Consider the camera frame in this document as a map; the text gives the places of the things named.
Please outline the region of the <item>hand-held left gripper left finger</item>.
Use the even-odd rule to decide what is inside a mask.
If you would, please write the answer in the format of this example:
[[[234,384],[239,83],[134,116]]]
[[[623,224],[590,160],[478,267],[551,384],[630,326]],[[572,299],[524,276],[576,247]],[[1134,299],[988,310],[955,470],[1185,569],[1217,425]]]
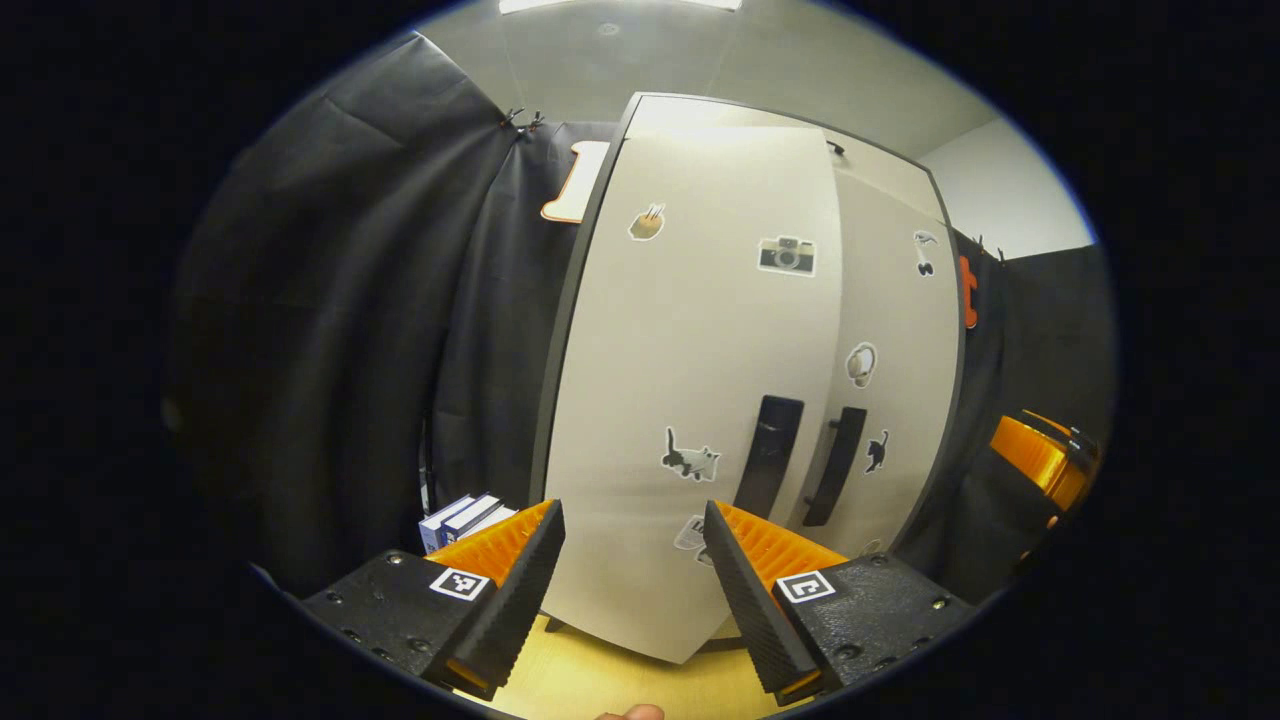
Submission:
[[[384,551],[301,603],[383,664],[490,700],[509,680],[564,538],[562,503],[549,498],[428,556]]]

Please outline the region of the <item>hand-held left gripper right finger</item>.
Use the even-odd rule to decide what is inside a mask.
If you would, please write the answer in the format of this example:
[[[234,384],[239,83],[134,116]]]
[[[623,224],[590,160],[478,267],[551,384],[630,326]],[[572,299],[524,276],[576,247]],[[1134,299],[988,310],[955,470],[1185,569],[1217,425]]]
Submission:
[[[704,541],[762,688],[782,707],[860,691],[975,614],[891,555],[847,559],[721,501],[705,506]]]

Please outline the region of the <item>white cabinet door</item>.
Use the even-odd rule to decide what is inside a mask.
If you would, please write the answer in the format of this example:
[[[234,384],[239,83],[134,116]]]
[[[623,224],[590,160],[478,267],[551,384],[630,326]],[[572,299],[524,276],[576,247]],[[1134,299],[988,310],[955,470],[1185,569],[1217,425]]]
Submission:
[[[826,142],[783,127],[621,142],[556,341],[550,618],[669,664],[724,624],[705,506],[733,502],[763,396],[805,404],[796,441],[826,416],[842,243]]]
[[[820,441],[805,484],[819,480],[827,421],[868,411],[835,512],[801,533],[847,557],[904,541],[940,473],[963,366],[956,252],[941,214],[837,172],[841,297]]]

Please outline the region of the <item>white and grey cabinet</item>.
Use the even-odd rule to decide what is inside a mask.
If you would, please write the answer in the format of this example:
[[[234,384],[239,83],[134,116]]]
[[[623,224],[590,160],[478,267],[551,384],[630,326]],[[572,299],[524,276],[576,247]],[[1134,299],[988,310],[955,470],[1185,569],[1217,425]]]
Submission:
[[[686,662],[730,620],[713,501],[849,557],[896,550],[943,469],[963,315],[923,164],[782,111],[636,94],[550,342],[535,477],[566,539],[543,611]]]

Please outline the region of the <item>ceiling light panel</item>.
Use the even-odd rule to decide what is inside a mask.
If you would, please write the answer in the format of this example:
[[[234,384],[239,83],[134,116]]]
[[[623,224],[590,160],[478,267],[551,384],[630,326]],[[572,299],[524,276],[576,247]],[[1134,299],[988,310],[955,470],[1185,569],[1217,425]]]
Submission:
[[[709,8],[716,12],[739,12],[744,0],[498,0],[498,12],[502,15],[511,15],[520,12],[530,12],[549,6],[567,6],[581,3],[605,3],[612,5],[637,5],[637,4],[680,4],[690,6]]]

